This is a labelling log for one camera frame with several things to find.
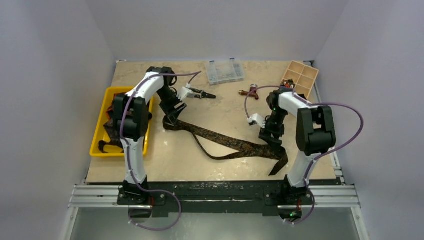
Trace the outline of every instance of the white wall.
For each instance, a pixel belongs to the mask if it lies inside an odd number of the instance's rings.
[[[424,2],[351,0],[315,66],[325,101],[357,107],[365,127],[339,153],[373,240],[423,239]],[[336,110],[338,142],[358,127]]]
[[[117,59],[312,60],[348,0],[86,0]]]
[[[0,2],[0,239],[58,239],[113,67],[84,0]]]

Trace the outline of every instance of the brown strap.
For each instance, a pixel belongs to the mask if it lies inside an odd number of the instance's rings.
[[[276,175],[289,162],[286,149],[282,146],[280,146],[279,149],[272,149],[269,145],[255,144],[252,142],[232,138],[180,120],[177,120],[176,124],[173,125],[169,123],[166,117],[163,118],[163,128],[171,131],[184,130],[190,132],[193,135],[197,144],[202,149],[202,151],[209,158],[214,160],[229,160],[248,157],[261,157],[278,160],[272,171],[269,173],[270,176]],[[223,145],[225,147],[234,149],[238,152],[231,153],[225,156],[212,156],[205,150],[205,148],[199,142],[197,136],[205,138],[214,143]]]

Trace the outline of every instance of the small tool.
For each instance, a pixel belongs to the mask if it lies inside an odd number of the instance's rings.
[[[199,90],[199,89],[192,88],[192,87],[190,87],[189,89],[191,91],[193,91],[193,93],[195,93],[194,98],[196,98],[196,99],[216,99],[217,98],[217,96],[210,94],[210,93],[207,93],[203,90]]]
[[[296,87],[295,82],[293,81],[293,79],[289,79],[289,80],[283,80],[281,83],[282,87],[286,87],[286,88],[290,88],[290,89],[294,89]]]
[[[240,91],[238,91],[238,94],[240,94],[240,95],[242,95],[242,96],[247,96],[250,92],[252,92],[252,91],[254,90],[254,92],[253,92],[253,93],[251,93],[251,94],[249,95],[249,97],[252,97],[252,98],[254,98],[254,99],[256,99],[256,100],[259,100],[259,95],[258,95],[258,93],[256,92],[256,89],[258,89],[258,85],[256,85],[256,84],[252,84],[252,85],[250,85],[250,89],[249,89],[249,91],[240,90]]]

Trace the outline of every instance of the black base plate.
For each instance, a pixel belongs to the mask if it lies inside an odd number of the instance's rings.
[[[262,214],[264,217],[279,216],[278,205],[296,205],[298,199],[281,201],[277,197],[283,180],[260,181],[189,181],[149,182],[149,189],[167,190],[181,202],[184,213],[228,213]],[[311,204],[311,199],[302,197],[302,204]],[[153,205],[152,217],[164,218],[177,213],[175,198],[165,193],[155,193],[144,203],[118,201],[122,205]]]

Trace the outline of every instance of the pliers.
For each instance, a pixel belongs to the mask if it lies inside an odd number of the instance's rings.
[[[205,98],[206,99],[216,99],[217,98],[217,96],[210,94],[210,93],[207,93],[203,90],[199,90],[199,89],[192,88],[192,87],[190,87],[189,89],[191,91],[193,91],[193,93],[196,93],[194,95],[194,98],[196,98],[196,99],[205,99]]]

